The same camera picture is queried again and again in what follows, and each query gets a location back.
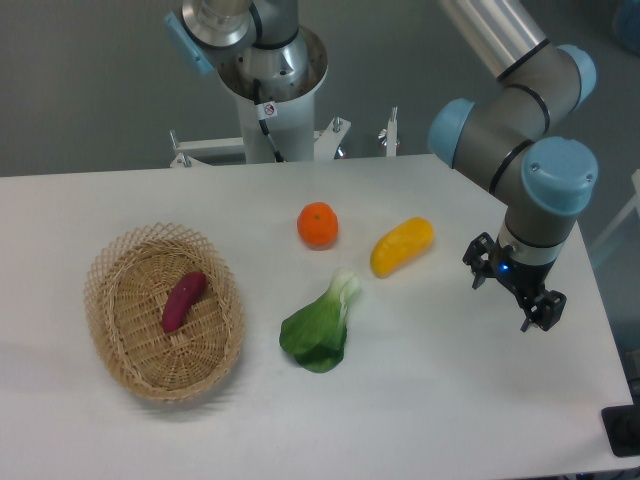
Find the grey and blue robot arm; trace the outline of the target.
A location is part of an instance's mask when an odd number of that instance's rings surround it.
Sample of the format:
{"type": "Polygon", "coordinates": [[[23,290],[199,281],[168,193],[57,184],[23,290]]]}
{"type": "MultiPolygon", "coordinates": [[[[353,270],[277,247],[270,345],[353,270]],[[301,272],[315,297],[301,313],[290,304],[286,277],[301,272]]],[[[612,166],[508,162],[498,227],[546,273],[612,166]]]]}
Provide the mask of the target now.
{"type": "MultiPolygon", "coordinates": [[[[582,50],[551,44],[517,1],[445,1],[442,9],[501,86],[486,105],[449,102],[428,132],[432,153],[506,206],[498,235],[478,236],[463,260],[476,284],[493,278],[511,292],[526,327],[548,330],[566,298],[545,280],[598,176],[588,148],[549,129],[590,95],[596,69],[582,50]]],[[[296,2],[186,1],[164,25],[184,59],[216,73],[235,97],[248,162],[335,156],[347,126],[334,120],[314,130],[328,61],[296,2]]]]}

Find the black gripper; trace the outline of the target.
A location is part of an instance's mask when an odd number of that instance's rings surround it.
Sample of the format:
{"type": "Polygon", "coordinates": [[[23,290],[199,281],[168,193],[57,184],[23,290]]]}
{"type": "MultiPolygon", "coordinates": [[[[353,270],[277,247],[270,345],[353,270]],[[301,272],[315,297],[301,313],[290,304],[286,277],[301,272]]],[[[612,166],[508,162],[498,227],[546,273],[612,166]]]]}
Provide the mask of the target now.
{"type": "Polygon", "coordinates": [[[516,298],[525,314],[520,327],[549,331],[555,326],[564,311],[567,297],[558,291],[547,291],[544,287],[552,263],[533,265],[516,258],[513,245],[494,243],[492,237],[483,232],[470,242],[464,253],[463,263],[473,275],[472,288],[478,289],[486,279],[496,280],[516,298]]]}

